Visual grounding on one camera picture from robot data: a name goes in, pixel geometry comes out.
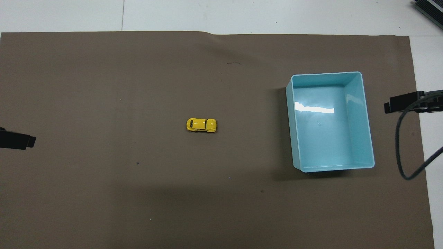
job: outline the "light blue plastic bin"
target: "light blue plastic bin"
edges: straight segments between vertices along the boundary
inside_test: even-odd
[[[303,172],[374,167],[360,72],[296,74],[286,99],[294,167]]]

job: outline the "brown paper mat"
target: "brown paper mat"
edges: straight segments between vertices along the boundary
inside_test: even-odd
[[[433,248],[423,172],[395,163],[389,97],[416,90],[408,37],[3,33],[1,248]],[[292,167],[293,74],[360,71],[376,166]],[[215,118],[216,134],[185,129]],[[423,161],[418,116],[403,160]]]

